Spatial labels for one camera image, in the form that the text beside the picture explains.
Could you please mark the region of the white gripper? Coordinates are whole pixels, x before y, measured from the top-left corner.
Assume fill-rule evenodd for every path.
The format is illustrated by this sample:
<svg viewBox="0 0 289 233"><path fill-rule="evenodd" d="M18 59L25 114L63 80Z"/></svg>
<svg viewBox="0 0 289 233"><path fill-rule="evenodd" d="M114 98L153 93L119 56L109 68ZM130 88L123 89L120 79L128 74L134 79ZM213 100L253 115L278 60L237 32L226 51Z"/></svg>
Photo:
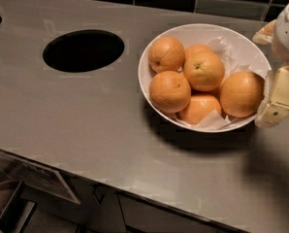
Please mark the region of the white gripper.
<svg viewBox="0 0 289 233"><path fill-rule="evenodd" d="M252 41L266 45L272 43L277 58L289 62L289 3L279 14L257 31ZM273 127L289 115L289 63L276 71L270 70L265 79L264 99L261 102L255 124L258 127Z"/></svg>

